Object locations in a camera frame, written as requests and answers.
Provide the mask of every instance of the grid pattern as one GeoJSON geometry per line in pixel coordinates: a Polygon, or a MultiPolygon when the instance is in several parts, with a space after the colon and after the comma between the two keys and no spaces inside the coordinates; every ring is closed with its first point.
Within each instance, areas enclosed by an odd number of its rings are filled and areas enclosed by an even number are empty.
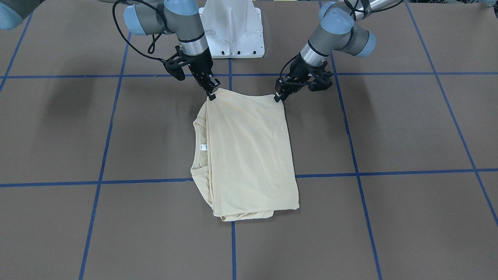
{"type": "MultiPolygon", "coordinates": [[[[457,119],[453,109],[452,109],[452,104],[450,103],[449,98],[447,97],[447,94],[445,92],[445,87],[443,86],[443,83],[441,82],[441,76],[470,76],[470,75],[491,75],[492,78],[496,79],[496,76],[498,75],[498,71],[484,71],[484,72],[439,72],[437,71],[435,64],[433,63],[433,60],[431,59],[431,55],[429,53],[428,47],[426,46],[426,43],[424,41],[424,38],[422,36],[422,32],[419,30],[419,26],[417,25],[417,20],[414,14],[412,13],[411,8],[412,5],[408,5],[407,3],[404,6],[404,9],[408,11],[408,14],[410,16],[410,19],[413,23],[413,27],[416,30],[416,33],[418,35],[418,38],[420,40],[420,43],[423,46],[423,50],[425,51],[425,54],[427,56],[427,59],[430,63],[430,66],[432,68],[432,72],[338,72],[337,71],[337,65],[336,61],[337,58],[335,58],[333,55],[331,55],[331,63],[332,63],[332,68],[334,71],[334,79],[335,79],[335,85],[337,87],[337,92],[338,92],[338,98],[340,102],[340,108],[342,109],[342,114],[344,117],[344,125],[345,125],[345,130],[348,135],[349,139],[349,145],[351,149],[351,157],[352,157],[352,162],[354,166],[354,172],[344,172],[344,173],[306,173],[306,174],[297,174],[296,178],[326,178],[326,177],[354,177],[356,178],[356,182],[358,185],[358,191],[360,194],[361,198],[361,203],[362,203],[362,208],[365,216],[365,222],[366,226],[368,229],[368,235],[370,238],[370,245],[372,249],[372,254],[373,254],[373,261],[375,264],[376,272],[377,272],[377,278],[378,279],[383,279],[383,274],[382,274],[382,259],[379,257],[377,253],[377,248],[376,248],[376,231],[374,230],[375,227],[371,222],[371,218],[369,216],[369,208],[368,208],[368,198],[365,196],[364,192],[364,185],[362,184],[362,180],[365,177],[372,177],[372,176],[396,176],[396,175],[428,175],[428,174],[460,174],[460,173],[473,173],[475,176],[475,180],[477,181],[482,195],[485,198],[487,207],[489,211],[491,212],[494,221],[496,225],[498,226],[498,218],[493,206],[492,201],[490,200],[488,196],[488,189],[487,188],[492,188],[493,186],[486,186],[483,183],[483,180],[481,179],[482,174],[484,173],[490,173],[490,172],[498,172],[498,166],[484,166],[484,168],[478,168],[476,165],[473,156],[471,154],[471,151],[467,145],[467,141],[464,137],[464,133],[461,130],[461,127],[459,126],[459,119],[457,119]],[[355,153],[355,144],[354,144],[354,137],[352,136],[351,130],[350,130],[350,124],[348,122],[348,116],[351,117],[350,115],[347,114],[347,108],[348,106],[345,104],[345,101],[343,99],[343,94],[341,90],[341,77],[343,76],[397,76],[397,75],[429,75],[435,77],[437,84],[440,88],[441,95],[444,98],[445,104],[447,106],[448,112],[451,115],[451,119],[454,123],[454,126],[458,132],[458,136],[461,140],[461,143],[463,145],[463,148],[465,150],[465,153],[468,157],[468,161],[470,162],[470,165],[472,168],[463,168],[463,169],[438,169],[438,170],[394,170],[394,171],[377,171],[377,172],[361,172],[359,168],[359,164],[357,162],[357,156],[355,153]]],[[[114,124],[114,117],[115,113],[118,109],[118,100],[120,98],[120,92],[122,89],[122,83],[124,82],[125,79],[131,79],[131,78],[157,78],[157,77],[171,77],[171,75],[167,74],[124,74],[125,73],[125,66],[127,62],[127,58],[129,57],[128,53],[128,46],[125,46],[125,44],[121,45],[121,48],[124,49],[123,52],[123,57],[122,57],[122,64],[121,64],[121,71],[119,74],[105,74],[105,75],[10,75],[12,66],[14,62],[16,61],[16,56],[18,55],[19,48],[23,44],[23,40],[26,36],[27,30],[30,29],[30,23],[32,18],[37,17],[36,12],[32,15],[29,16],[29,18],[26,21],[26,24],[24,26],[23,32],[18,40],[18,43],[15,47],[15,50],[11,56],[11,60],[7,66],[7,69],[5,71],[5,74],[1,76],[1,85],[0,85],[0,95],[1,92],[9,81],[11,80],[19,80],[19,79],[87,79],[87,78],[92,78],[92,79],[97,79],[97,78],[116,78],[118,80],[117,87],[116,87],[116,92],[115,92],[115,97],[114,97],[114,102],[112,106],[112,112],[110,115],[110,120],[109,120],[109,128],[107,132],[107,137],[105,141],[105,146],[104,146],[104,152],[102,155],[102,165],[100,168],[99,176],[97,180],[90,180],[90,181],[54,181],[54,182],[1,182],[0,181],[0,187],[1,188],[16,188],[16,187],[44,187],[44,186],[75,186],[75,185],[96,185],[96,192],[95,192],[95,197],[93,201],[93,206],[92,206],[92,213],[90,216],[90,221],[89,221],[89,226],[88,226],[88,233],[86,236],[86,242],[84,245],[84,251],[82,255],[82,261],[81,261],[81,269],[80,269],[80,274],[79,274],[79,279],[82,280],[84,279],[85,276],[85,268],[86,268],[86,263],[87,263],[87,258],[89,256],[89,248],[92,245],[92,232],[94,229],[94,222],[95,222],[95,217],[99,214],[98,211],[98,205],[99,205],[99,196],[101,194],[101,187],[103,185],[115,185],[115,184],[154,184],[154,183],[174,183],[174,182],[186,182],[186,181],[193,181],[192,178],[190,177],[170,177],[170,178],[144,178],[144,179],[122,179],[122,180],[116,180],[116,179],[105,179],[105,169],[106,169],[106,162],[108,159],[108,152],[110,152],[110,146],[111,146],[111,138],[113,135],[113,124],[114,124]]],[[[231,59],[226,60],[227,67],[228,67],[228,72],[227,73],[221,73],[218,74],[216,73],[217,77],[227,77],[228,78],[228,85],[229,89],[233,89],[233,79],[234,77],[264,77],[264,76],[269,76],[269,77],[274,77],[278,76],[278,73],[233,73],[233,62],[231,59]]],[[[237,274],[237,250],[236,250],[236,222],[231,223],[231,239],[232,239],[232,277],[233,279],[236,279],[238,274],[237,274]]]]}

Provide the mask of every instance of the white plastic mount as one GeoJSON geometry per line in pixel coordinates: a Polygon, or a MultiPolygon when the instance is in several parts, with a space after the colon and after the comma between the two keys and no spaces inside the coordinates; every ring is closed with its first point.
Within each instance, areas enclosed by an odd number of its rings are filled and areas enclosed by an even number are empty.
{"type": "Polygon", "coordinates": [[[199,14],[213,58],[263,57],[261,10],[251,0],[207,0],[199,14]]]}

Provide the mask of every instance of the beige cloth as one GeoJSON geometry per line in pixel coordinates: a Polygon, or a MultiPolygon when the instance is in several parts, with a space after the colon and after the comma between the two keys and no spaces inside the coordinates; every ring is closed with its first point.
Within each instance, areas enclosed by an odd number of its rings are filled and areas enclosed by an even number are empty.
{"type": "Polygon", "coordinates": [[[223,221],[268,218],[299,208],[282,102],[218,89],[194,122],[192,177],[223,221]]]}

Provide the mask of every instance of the blue joint cap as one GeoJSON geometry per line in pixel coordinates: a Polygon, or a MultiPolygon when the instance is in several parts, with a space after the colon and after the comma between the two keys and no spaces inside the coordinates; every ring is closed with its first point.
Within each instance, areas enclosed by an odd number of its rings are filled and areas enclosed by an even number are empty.
{"type": "Polygon", "coordinates": [[[147,35],[136,15],[135,5],[128,6],[124,9],[124,22],[133,35],[147,35]]]}
{"type": "Polygon", "coordinates": [[[365,45],[363,50],[355,56],[358,56],[358,57],[368,56],[369,54],[371,54],[374,51],[376,44],[377,44],[377,39],[375,38],[375,35],[369,31],[369,39],[367,41],[367,44],[365,45]]]}
{"type": "Polygon", "coordinates": [[[320,8],[320,11],[318,12],[318,19],[320,21],[322,21],[323,17],[325,16],[325,13],[327,12],[327,10],[330,8],[330,6],[334,5],[334,4],[337,4],[336,2],[327,2],[325,3],[325,5],[323,5],[321,8],[320,8]]]}
{"type": "Polygon", "coordinates": [[[347,12],[339,8],[332,8],[325,14],[320,25],[327,32],[337,35],[346,34],[351,31],[355,21],[347,12]]]}
{"type": "Polygon", "coordinates": [[[12,8],[0,2],[0,29],[12,30],[22,23],[22,17],[12,8]]]}
{"type": "Polygon", "coordinates": [[[199,12],[195,0],[164,0],[164,7],[179,15],[195,15],[199,12]]]}

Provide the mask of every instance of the table surface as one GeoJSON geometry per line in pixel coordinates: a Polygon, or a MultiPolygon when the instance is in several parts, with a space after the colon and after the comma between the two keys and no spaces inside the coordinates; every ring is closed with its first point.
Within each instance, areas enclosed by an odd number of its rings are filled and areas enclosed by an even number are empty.
{"type": "MultiPolygon", "coordinates": [[[[213,72],[267,95],[321,3],[254,5],[265,56],[213,72]]],[[[491,9],[410,3],[361,21],[371,56],[335,52],[334,85],[285,102],[301,208],[224,223],[189,172],[205,93],[128,48],[111,6],[50,0],[0,31],[0,279],[496,279],[491,9]]]]}

